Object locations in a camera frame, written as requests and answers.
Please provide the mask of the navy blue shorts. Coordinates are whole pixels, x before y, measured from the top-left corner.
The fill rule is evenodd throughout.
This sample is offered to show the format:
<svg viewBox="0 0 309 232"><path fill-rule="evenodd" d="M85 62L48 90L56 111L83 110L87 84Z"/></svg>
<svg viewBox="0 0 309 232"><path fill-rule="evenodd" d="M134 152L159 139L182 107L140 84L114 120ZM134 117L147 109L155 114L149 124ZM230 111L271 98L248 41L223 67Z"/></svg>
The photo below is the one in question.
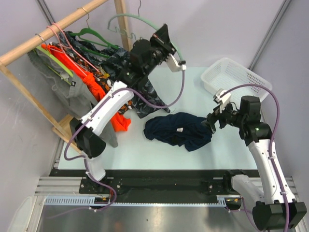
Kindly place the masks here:
<svg viewBox="0 0 309 232"><path fill-rule="evenodd" d="M145 123L143 133L148 140L184 146L192 152L211 142L212 132L202 125L204 120L204 117L185 112L156 116Z"/></svg>

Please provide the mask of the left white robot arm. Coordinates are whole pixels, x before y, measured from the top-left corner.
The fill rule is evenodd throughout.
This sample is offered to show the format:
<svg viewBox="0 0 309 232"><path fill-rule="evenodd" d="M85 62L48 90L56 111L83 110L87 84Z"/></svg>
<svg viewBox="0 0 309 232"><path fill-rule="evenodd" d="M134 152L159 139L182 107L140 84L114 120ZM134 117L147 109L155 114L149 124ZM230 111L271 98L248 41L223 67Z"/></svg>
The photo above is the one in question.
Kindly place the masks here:
<svg viewBox="0 0 309 232"><path fill-rule="evenodd" d="M149 40L135 41L129 53L129 62L111 90L81 119L73 118L70 121L72 140L86 160L86 173L93 177L89 186L94 192L102 193L107 187L101 157L106 148L106 142L100 138L103 129L120 107L135 96L134 91L142 93L149 81L149 74L156 66L169 59L174 60L175 52L167 24L157 29Z"/></svg>

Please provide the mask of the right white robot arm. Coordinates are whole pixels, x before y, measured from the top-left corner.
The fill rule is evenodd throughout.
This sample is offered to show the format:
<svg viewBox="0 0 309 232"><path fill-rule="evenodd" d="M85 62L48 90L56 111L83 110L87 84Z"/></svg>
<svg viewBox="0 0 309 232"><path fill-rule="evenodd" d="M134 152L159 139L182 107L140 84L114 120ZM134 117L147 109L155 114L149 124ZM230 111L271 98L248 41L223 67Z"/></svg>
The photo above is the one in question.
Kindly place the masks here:
<svg viewBox="0 0 309 232"><path fill-rule="evenodd" d="M207 115L203 125L216 132L215 123L220 128L230 125L239 129L256 163L263 189L260 190L242 171L236 171L223 181L223 189L228 194L235 192L244 197L252 207L255 226L260 231L288 230L295 228L307 213L304 202L298 202L290 190L277 159L275 143L271 142L272 131L261 121L260 99L243 96L240 109L234 110L230 94L214 96L218 104Z"/></svg>

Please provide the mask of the mint green wavy hanger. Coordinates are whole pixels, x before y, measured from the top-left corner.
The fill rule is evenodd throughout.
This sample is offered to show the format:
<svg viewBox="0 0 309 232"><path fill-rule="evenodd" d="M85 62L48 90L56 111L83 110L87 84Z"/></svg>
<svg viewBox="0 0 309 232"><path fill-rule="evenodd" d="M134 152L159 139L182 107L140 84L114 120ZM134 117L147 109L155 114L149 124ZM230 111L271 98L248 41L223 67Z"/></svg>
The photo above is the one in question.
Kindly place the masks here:
<svg viewBox="0 0 309 232"><path fill-rule="evenodd" d="M107 24L107 29L109 31L115 32L115 33L119 33L121 35L125 35L127 38L130 39L134 39L135 41L137 41L137 37L135 33L128 33L127 29L120 29L120 27L115 27L115 29L111 29L111 22L112 20L114 20L115 18L120 18L120 17L129 17L129 18L134 18L138 21L143 22L144 24L152 27L155 31L159 30L159 27L157 25L155 25L154 23L152 23L151 21L141 17L140 15L135 15L135 14L129 14L129 13L120 13L120 14L115 14L113 15Z"/></svg>

